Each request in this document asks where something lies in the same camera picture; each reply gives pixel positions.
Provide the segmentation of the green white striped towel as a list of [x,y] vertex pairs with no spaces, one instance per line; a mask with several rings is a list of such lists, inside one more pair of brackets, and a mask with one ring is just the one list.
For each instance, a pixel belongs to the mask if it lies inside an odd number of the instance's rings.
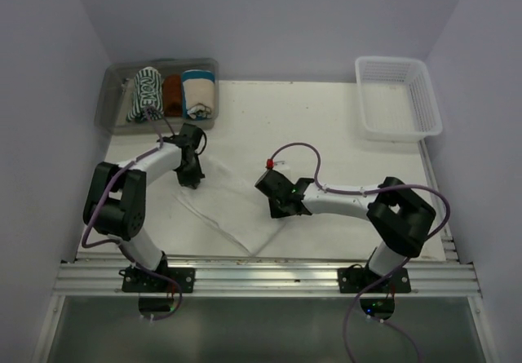
[[134,90],[127,122],[157,121],[164,117],[162,83],[162,76],[154,67],[148,66],[137,72],[132,79]]

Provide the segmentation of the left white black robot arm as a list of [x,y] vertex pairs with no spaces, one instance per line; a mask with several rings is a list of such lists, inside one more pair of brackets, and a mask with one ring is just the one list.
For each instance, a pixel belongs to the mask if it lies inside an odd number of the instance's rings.
[[140,280],[151,291],[169,283],[166,255],[144,229],[147,188],[168,172],[176,173],[183,188],[195,189],[205,178],[199,161],[205,132],[183,124],[179,133],[159,136],[157,145],[126,162],[99,163],[93,173],[83,222],[81,247],[90,249],[113,243],[140,271]]

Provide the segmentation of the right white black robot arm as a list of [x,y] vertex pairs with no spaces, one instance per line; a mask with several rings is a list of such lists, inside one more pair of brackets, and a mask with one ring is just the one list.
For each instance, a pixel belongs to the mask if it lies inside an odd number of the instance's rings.
[[342,215],[370,222],[382,243],[370,256],[363,281],[372,291],[392,283],[392,270],[407,258],[417,258],[436,217],[436,211],[395,177],[380,185],[319,188],[312,178],[291,182],[281,172],[266,170],[254,185],[267,199],[270,215]]

